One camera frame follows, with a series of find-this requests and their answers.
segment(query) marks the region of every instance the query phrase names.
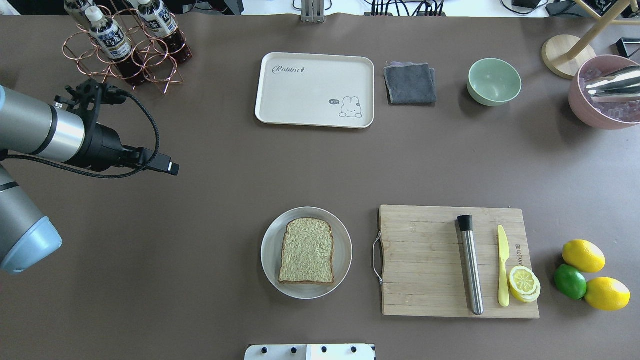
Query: gray cloth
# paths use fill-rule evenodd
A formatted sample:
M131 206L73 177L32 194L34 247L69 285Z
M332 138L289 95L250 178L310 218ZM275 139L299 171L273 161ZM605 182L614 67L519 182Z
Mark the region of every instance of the gray cloth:
M428 63L392 62L385 67L391 104L430 104L437 101L435 69Z

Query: wooden cutting board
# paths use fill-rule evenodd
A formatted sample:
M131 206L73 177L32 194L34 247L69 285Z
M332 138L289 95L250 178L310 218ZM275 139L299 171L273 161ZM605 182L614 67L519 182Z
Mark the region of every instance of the wooden cutting board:
M456 220L472 215L484 313L468 305L463 252ZM382 313L456 318L539 318L538 302L525 304L509 294L498 303L498 235L502 225L511 256L507 273L517 265L531 268L527 233L520 209L380 206Z

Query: green bowl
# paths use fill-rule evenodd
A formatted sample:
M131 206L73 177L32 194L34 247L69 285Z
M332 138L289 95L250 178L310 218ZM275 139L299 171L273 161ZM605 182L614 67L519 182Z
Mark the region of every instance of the green bowl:
M487 58L478 60L469 69L467 89L471 97L482 105L498 106L518 96L522 80L506 61Z

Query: slice of bread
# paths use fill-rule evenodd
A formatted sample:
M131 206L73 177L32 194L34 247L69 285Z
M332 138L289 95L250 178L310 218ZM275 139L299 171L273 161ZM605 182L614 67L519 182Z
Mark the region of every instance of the slice of bread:
M297 218L282 241L280 284L333 284L333 234L328 222Z

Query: brown table surface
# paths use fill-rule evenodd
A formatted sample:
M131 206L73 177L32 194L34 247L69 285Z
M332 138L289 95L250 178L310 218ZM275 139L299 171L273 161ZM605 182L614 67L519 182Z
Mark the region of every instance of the brown table surface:
M570 82L540 49L581 37L592 20L398 19L332 15L179 17L195 57L185 84L135 91L156 117L172 177L144 172L90 179L7 160L64 239L23 274L0 275L2 359L242 359L251 344L374 343L378 359L632 359L640 307L640 127L604 131L572 113ZM616 53L637 27L594 42ZM3 17L0 83L51 102L85 78L63 57L68 17ZM262 57L273 51L365 56L375 65L367 129L268 126L253 114ZM524 82L513 102L487 108L465 88L478 59L510 62ZM434 106L390 106L382 68L427 61ZM129 101L100 121L122 142L153 146ZM371 269L381 204L521 208L543 292L540 319L383 316ZM260 264L270 223L299 206L340 218L351 235L345 281L316 300L278 292ZM598 274L634 293L618 312L570 300L552 285L563 244L595 242Z

